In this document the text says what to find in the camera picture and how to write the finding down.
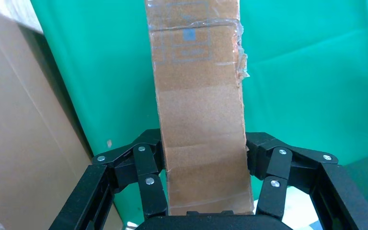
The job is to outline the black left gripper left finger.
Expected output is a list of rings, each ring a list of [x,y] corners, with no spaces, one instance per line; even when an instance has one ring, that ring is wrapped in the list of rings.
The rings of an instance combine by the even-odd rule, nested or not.
[[[164,169],[159,128],[147,129],[132,143],[95,156],[93,164],[107,166],[113,194],[138,183],[144,219],[167,215],[167,200],[159,177]]]

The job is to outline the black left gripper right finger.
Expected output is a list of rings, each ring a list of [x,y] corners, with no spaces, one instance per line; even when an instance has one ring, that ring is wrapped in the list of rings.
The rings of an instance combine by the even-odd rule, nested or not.
[[[338,163],[330,153],[291,146],[265,132],[247,132],[246,147],[249,172],[263,181],[256,214],[278,220],[284,216],[289,186],[309,194],[319,166]]]

